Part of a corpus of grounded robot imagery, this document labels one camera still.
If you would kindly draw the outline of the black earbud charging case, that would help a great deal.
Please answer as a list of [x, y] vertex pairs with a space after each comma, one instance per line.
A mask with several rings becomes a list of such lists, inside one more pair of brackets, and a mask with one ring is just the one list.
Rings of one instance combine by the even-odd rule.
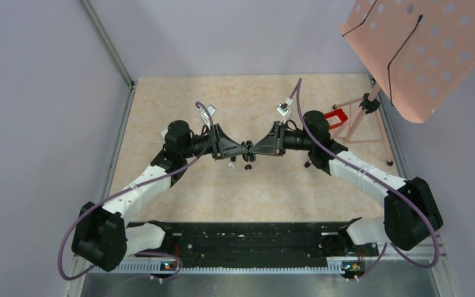
[[247, 149], [247, 153], [244, 153], [242, 155], [242, 158], [244, 161], [252, 163], [256, 161], [256, 155], [254, 153], [251, 153], [250, 150], [254, 146], [253, 141], [247, 140], [241, 142], [241, 145]]

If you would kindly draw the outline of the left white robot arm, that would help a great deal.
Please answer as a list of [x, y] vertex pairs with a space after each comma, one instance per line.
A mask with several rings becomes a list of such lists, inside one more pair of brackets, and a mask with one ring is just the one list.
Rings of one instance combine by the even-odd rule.
[[104, 271], [112, 271], [127, 256], [153, 250], [165, 256], [173, 238], [157, 223], [130, 227], [132, 219], [158, 194], [170, 189], [191, 166], [188, 158], [211, 155], [215, 160], [247, 154], [249, 149], [230, 139], [219, 125], [204, 126], [195, 135], [183, 120], [169, 124], [163, 148], [133, 182], [113, 198], [85, 204], [71, 244], [74, 254]]

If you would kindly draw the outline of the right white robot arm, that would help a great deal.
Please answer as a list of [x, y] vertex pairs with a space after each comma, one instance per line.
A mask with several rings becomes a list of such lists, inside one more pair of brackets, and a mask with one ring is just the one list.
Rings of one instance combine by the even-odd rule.
[[439, 230], [443, 219], [428, 183], [386, 173], [355, 156], [331, 138], [329, 124], [320, 111], [303, 115], [303, 129], [290, 130], [274, 122], [269, 133], [250, 148], [255, 155], [283, 156], [287, 150], [308, 153], [312, 165], [357, 187], [383, 207], [378, 218], [355, 218], [338, 238], [338, 247], [354, 255], [368, 243], [391, 243], [409, 251]]

